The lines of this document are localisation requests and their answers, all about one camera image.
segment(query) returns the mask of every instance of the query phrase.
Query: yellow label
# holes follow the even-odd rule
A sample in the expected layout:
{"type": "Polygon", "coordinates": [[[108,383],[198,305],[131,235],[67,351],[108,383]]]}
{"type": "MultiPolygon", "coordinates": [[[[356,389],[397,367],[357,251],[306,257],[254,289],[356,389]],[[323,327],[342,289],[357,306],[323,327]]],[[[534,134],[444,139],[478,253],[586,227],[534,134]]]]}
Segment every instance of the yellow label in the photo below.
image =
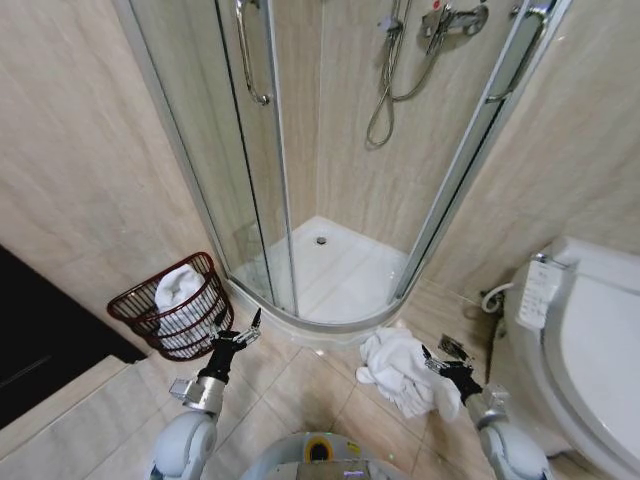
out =
{"type": "Polygon", "coordinates": [[[360,447],[357,444],[353,442],[347,442],[347,448],[356,455],[360,455],[360,447]]]}

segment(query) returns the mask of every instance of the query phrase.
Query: red wicker basket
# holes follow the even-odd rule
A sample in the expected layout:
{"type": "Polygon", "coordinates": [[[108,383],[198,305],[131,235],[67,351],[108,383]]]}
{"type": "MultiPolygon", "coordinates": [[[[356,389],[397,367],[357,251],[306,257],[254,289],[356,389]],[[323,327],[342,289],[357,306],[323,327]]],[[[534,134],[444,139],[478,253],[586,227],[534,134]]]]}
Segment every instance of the red wicker basket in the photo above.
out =
{"type": "Polygon", "coordinates": [[[213,260],[204,252],[195,253],[118,295],[107,305],[107,312],[126,323],[160,355],[179,362],[213,350],[209,334],[214,324],[225,330],[233,325],[233,307],[215,272],[213,260]],[[186,264],[204,277],[204,284],[184,303],[158,312],[154,298],[160,280],[186,264]]]}

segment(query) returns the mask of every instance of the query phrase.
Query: shower door handle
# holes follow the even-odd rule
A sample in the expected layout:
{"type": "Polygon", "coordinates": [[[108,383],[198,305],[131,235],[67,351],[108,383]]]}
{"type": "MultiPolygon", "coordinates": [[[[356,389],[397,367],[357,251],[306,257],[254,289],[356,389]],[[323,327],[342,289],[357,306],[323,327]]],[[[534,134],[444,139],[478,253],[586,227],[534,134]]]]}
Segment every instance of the shower door handle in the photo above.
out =
{"type": "Polygon", "coordinates": [[[544,34],[547,32],[547,27],[549,25],[549,13],[544,8],[529,7],[527,9],[527,13],[525,14],[525,18],[529,17],[536,17],[540,21],[540,24],[536,29],[531,43],[524,53],[524,57],[522,58],[520,65],[518,65],[518,68],[516,69],[516,73],[514,73],[511,82],[509,82],[509,86],[504,92],[498,95],[489,95],[486,98],[485,103],[501,102],[502,100],[505,100],[509,95],[511,95],[515,91],[515,89],[518,88],[520,80],[522,80],[522,77],[524,76],[524,72],[527,71],[527,67],[531,63],[531,60],[533,60],[533,56],[540,46],[540,42],[542,41],[544,34]]]}
{"type": "Polygon", "coordinates": [[[244,67],[244,79],[247,83],[247,90],[254,102],[259,105],[268,105],[270,98],[267,95],[260,95],[256,91],[253,81],[253,70],[251,68],[251,56],[249,54],[249,41],[247,40],[247,29],[244,24],[244,14],[248,3],[255,3],[256,0],[236,0],[236,22],[238,24],[238,38],[240,40],[240,53],[242,55],[242,66],[244,67]]]}

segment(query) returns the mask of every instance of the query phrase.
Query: white towel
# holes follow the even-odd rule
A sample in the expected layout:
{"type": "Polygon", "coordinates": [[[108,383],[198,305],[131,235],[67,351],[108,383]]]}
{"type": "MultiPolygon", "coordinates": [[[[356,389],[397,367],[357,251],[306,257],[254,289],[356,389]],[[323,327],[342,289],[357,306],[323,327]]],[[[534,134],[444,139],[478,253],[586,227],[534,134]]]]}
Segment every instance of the white towel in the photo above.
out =
{"type": "Polygon", "coordinates": [[[405,417],[437,409],[448,422],[460,410],[460,392],[448,378],[429,370],[422,343],[405,328],[382,328],[360,346],[365,367],[356,371],[360,383],[375,383],[380,393],[405,417]]]}
{"type": "MultiPolygon", "coordinates": [[[[155,302],[158,311],[164,313],[186,302],[202,285],[204,285],[204,277],[196,272],[191,265],[183,265],[172,270],[162,277],[156,289],[155,302]]],[[[211,308],[211,300],[213,298],[215,298],[213,292],[209,292],[209,289],[207,289],[203,292],[203,295],[199,295],[198,298],[194,299],[190,308],[181,308],[166,317],[162,317],[158,334],[167,335],[195,323],[211,308]]],[[[209,324],[212,322],[213,320],[210,320],[206,325],[210,326],[209,324]]],[[[193,332],[187,331],[181,334],[180,345],[186,346],[197,340],[198,337],[193,332]]],[[[170,338],[160,339],[160,343],[167,348],[175,348],[177,346],[175,339],[170,338]]],[[[180,351],[173,352],[173,354],[176,356],[189,356],[187,352],[184,352],[183,355],[180,351]]]]}

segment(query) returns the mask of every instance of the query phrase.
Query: toilet lid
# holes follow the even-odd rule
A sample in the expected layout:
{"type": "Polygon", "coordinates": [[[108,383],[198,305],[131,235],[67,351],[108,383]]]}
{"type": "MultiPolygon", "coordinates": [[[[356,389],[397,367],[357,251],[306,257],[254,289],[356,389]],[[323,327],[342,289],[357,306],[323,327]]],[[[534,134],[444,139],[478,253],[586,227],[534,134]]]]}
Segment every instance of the toilet lid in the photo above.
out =
{"type": "Polygon", "coordinates": [[[572,280],[544,329],[551,375],[595,436],[640,471],[640,296],[581,275],[572,280]]]}

